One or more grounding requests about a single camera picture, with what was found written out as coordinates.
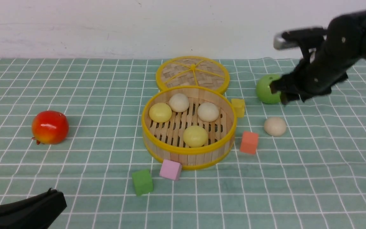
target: toy apple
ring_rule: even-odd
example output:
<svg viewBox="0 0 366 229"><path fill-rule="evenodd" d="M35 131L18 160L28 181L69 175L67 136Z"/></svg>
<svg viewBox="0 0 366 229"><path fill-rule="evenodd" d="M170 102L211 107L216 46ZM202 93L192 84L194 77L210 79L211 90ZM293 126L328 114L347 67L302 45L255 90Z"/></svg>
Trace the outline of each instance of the toy apple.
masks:
<svg viewBox="0 0 366 229"><path fill-rule="evenodd" d="M36 144L58 144L69 132L67 117L54 110L46 110L33 119L32 133Z"/></svg>
<svg viewBox="0 0 366 229"><path fill-rule="evenodd" d="M279 78L279 74L266 74L262 78L260 78L256 85L256 93L261 102L267 104L280 103L281 93L277 92L275 94L272 94L269 87L272 81L278 80Z"/></svg>

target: orange cube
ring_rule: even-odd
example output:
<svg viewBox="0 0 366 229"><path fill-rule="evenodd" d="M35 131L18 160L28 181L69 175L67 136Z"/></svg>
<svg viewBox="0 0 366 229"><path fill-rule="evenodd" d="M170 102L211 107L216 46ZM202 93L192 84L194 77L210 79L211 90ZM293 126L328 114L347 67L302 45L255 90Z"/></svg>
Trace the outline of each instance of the orange cube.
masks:
<svg viewBox="0 0 366 229"><path fill-rule="evenodd" d="M256 154L259 135L254 132L244 131L242 134L240 152L247 154Z"/></svg>

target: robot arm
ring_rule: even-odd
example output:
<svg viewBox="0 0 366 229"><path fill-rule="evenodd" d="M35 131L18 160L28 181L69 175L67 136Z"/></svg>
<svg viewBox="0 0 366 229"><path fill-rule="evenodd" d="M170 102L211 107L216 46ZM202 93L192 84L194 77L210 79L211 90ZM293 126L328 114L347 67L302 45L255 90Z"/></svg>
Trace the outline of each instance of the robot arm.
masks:
<svg viewBox="0 0 366 229"><path fill-rule="evenodd" d="M303 54L296 68L270 84L272 93L281 92L284 105L331 94L335 84L348 79L350 67L366 60L366 10L338 16L327 29L299 29L275 37L277 50L296 47Z"/></svg>

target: wooden block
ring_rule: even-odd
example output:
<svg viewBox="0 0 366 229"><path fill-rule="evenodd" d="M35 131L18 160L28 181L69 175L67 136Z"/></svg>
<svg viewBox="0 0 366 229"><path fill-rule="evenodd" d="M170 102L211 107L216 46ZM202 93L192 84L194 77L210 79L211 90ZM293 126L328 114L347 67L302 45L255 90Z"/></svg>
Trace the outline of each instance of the wooden block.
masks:
<svg viewBox="0 0 366 229"><path fill-rule="evenodd" d="M132 181L137 196L153 191L153 181L149 170L141 170L132 173Z"/></svg>
<svg viewBox="0 0 366 229"><path fill-rule="evenodd" d="M178 181L181 170L182 165L179 162L164 159L159 175L163 178Z"/></svg>
<svg viewBox="0 0 366 229"><path fill-rule="evenodd" d="M243 118L245 116L245 100L231 99L231 104L234 107L237 117Z"/></svg>
<svg viewBox="0 0 366 229"><path fill-rule="evenodd" d="M240 152L256 154L259 135L254 132L244 131L242 134Z"/></svg>

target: toy food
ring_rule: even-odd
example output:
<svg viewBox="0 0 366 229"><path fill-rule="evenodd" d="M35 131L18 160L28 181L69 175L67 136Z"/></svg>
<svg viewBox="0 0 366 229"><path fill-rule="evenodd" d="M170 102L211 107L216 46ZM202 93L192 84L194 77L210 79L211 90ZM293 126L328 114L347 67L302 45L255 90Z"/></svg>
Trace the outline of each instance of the toy food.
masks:
<svg viewBox="0 0 366 229"><path fill-rule="evenodd" d="M156 103L149 109L149 117L157 123L164 123L172 117L172 109L166 103Z"/></svg>
<svg viewBox="0 0 366 229"><path fill-rule="evenodd" d="M58 144L69 132L69 123L64 114L46 110L39 113L32 122L32 134L36 144Z"/></svg>
<svg viewBox="0 0 366 229"><path fill-rule="evenodd" d="M267 134L274 137L281 136L286 132L286 122L281 117L269 117L263 127Z"/></svg>
<svg viewBox="0 0 366 229"><path fill-rule="evenodd" d="M190 147L200 147L207 143L208 133L200 126L189 126L183 132L183 141Z"/></svg>
<svg viewBox="0 0 366 229"><path fill-rule="evenodd" d="M213 122L220 115L220 111L214 103L204 102L197 109L197 115L204 122Z"/></svg>
<svg viewBox="0 0 366 229"><path fill-rule="evenodd" d="M189 98L182 93L174 94L169 100L170 108L177 113L186 111L189 108Z"/></svg>
<svg viewBox="0 0 366 229"><path fill-rule="evenodd" d="M281 93L272 94L270 92L270 83L274 80L278 80L280 75L278 74L266 74L260 80L258 80L256 85L256 94L261 102L267 104L276 104L281 101Z"/></svg>

